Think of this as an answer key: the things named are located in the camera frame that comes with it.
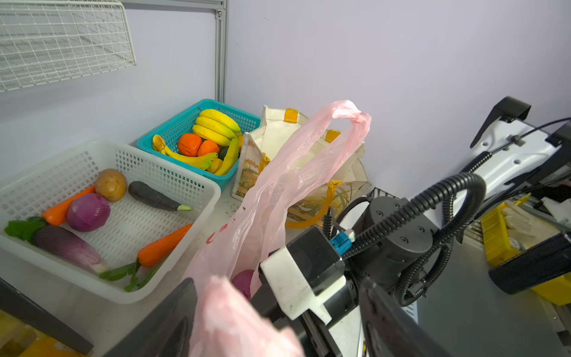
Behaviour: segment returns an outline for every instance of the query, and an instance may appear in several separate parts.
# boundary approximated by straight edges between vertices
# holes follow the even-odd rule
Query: basket
[[[182,166],[187,170],[193,171],[199,175],[211,179],[212,181],[216,182],[218,186],[220,186],[221,190],[224,190],[226,185],[228,185],[228,182],[230,182],[230,180],[238,170],[239,160],[234,164],[234,166],[232,166],[232,169],[228,174],[224,176],[216,176],[215,174],[211,174],[208,171],[197,169],[196,167],[190,166],[187,163],[180,162],[164,154],[158,153],[152,148],[152,138],[155,135],[160,135],[161,137],[164,138],[165,142],[167,143],[167,146],[172,151],[179,153],[177,145],[178,140],[183,134],[192,132],[192,126],[196,122],[196,119],[200,115],[200,112],[205,109],[216,109],[228,115],[229,117],[234,119],[236,123],[238,123],[243,133],[248,133],[252,130],[257,129],[260,126],[261,119],[256,117],[255,115],[252,115],[245,111],[241,111],[224,103],[220,103],[210,99],[203,99],[202,101],[194,104],[190,108],[184,110],[182,113],[175,115],[161,126],[153,129],[150,133],[140,138],[137,141],[137,146],[139,147],[139,149],[146,151],[152,155],[155,155],[156,157],[160,157],[164,160]]]
[[[515,202],[517,205],[522,203],[522,201]],[[484,237],[486,260],[495,267],[521,252],[519,244],[508,237],[508,229],[505,225],[504,216],[501,213],[506,207],[507,205],[502,203],[482,218],[482,235]],[[571,273],[534,286],[531,290],[556,305],[569,304],[571,303]]]
[[[0,92],[135,64],[117,0],[0,0]]]
[[[116,282],[99,279],[89,270],[5,235],[3,230],[9,220],[41,215],[48,208],[83,191],[95,182],[99,172],[104,169],[119,170],[128,183],[140,180],[194,208],[191,212],[159,210],[133,199],[127,193],[119,202],[110,203],[111,215],[103,227],[82,233],[72,230],[67,223],[62,225],[95,248],[109,268],[117,268],[134,262],[138,251],[147,244],[194,222],[153,278],[134,292],[123,289],[129,284],[129,277]],[[110,301],[133,303],[153,291],[172,269],[205,224],[219,197],[220,188],[203,176],[136,147],[93,140],[47,159],[0,184],[0,247]],[[146,276],[150,270],[142,268],[139,276]]]

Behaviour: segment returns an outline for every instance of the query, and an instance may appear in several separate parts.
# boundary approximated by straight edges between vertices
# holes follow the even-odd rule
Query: pink crumpled plastic
[[[210,277],[197,306],[201,350],[193,354],[219,357],[302,357],[303,349],[291,328],[281,331],[262,320],[244,295],[228,281]]]
[[[345,130],[304,167],[290,169],[336,118],[349,119],[351,129]],[[256,185],[248,190],[234,217],[208,239],[188,265],[183,279],[194,279],[199,301],[211,276],[231,278],[248,269],[254,270],[250,290],[252,296],[255,294],[261,285],[258,264],[271,251],[285,245],[284,225],[289,206],[327,183],[361,145],[370,125],[369,114],[359,111],[351,101],[338,101],[319,110],[291,135],[258,176]],[[192,335],[191,348],[201,351],[202,341],[198,336]],[[200,354],[191,351],[191,356]]]

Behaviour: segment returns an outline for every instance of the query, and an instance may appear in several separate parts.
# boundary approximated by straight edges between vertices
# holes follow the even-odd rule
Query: wire grid
[[[0,93],[135,64],[119,1],[0,0]]]

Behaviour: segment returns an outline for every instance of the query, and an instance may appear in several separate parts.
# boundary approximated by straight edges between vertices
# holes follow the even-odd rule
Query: white wall
[[[137,66],[0,93],[0,178],[93,137],[131,143],[214,98],[215,18],[127,10]]]
[[[373,117],[371,181],[410,196],[463,166],[507,95],[533,124],[571,115],[568,0],[237,0],[227,103],[311,115],[350,99]]]

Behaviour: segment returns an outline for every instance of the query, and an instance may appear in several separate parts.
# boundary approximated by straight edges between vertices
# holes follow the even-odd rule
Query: table surface
[[[93,357],[99,357],[179,284],[198,247],[239,207],[240,202],[230,197],[227,187],[208,225],[179,262],[149,296],[133,304],[105,300],[3,250],[0,276],[91,341],[95,346]],[[291,230],[288,237],[296,234]],[[454,356],[563,356],[563,348],[538,297],[531,292],[505,295],[491,284],[486,271],[481,251],[466,244],[455,249],[451,263],[428,298],[419,301],[420,326]],[[357,355],[359,330],[358,309],[331,328],[344,356]]]

